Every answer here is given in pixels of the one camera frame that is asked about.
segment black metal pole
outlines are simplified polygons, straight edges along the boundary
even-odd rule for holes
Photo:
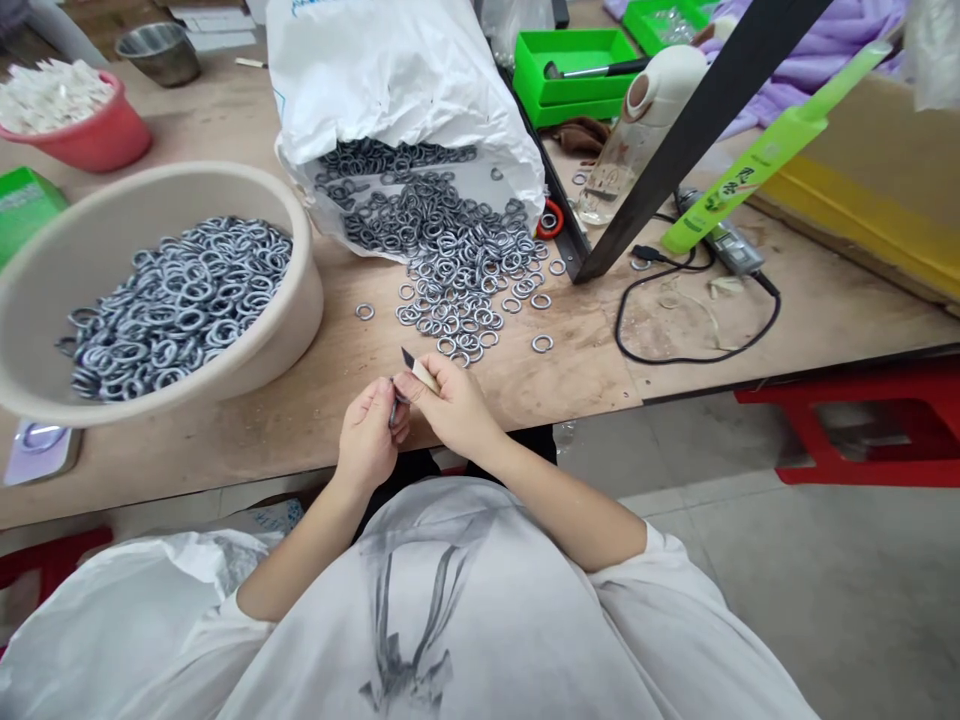
[[[755,0],[573,279],[603,275],[831,0]]]

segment graphic print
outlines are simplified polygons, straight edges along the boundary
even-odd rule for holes
[[[453,661],[441,650],[443,631],[457,608],[477,552],[490,533],[495,512],[484,511],[444,522],[369,538],[360,554],[367,559],[373,594],[377,674],[360,688],[381,717],[423,715],[439,718],[443,691],[453,680]],[[390,632],[390,584],[403,575],[394,553],[412,543],[446,545],[437,561],[426,625],[413,657],[405,660],[400,632]]]

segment green plastic tube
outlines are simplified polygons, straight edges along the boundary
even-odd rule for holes
[[[882,40],[868,44],[807,102],[787,108],[667,231],[660,241],[663,247],[676,254],[689,252],[734,208],[826,130],[827,113],[892,50],[890,43]]]

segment stainless steel cup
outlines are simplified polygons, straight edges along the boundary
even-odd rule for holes
[[[200,75],[197,51],[176,23],[153,23],[131,30],[116,44],[117,55],[162,87],[178,87]]]

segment beige plastic basin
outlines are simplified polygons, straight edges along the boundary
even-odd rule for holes
[[[54,347],[73,335],[66,316],[92,306],[133,272],[130,260],[217,215],[262,218],[288,233],[293,252],[257,321],[199,370],[126,402],[83,400],[70,389],[73,363]],[[323,316],[310,223],[293,191],[245,165],[190,162],[120,180],[45,226],[0,275],[0,404],[32,420],[89,427],[249,392],[288,370]]]

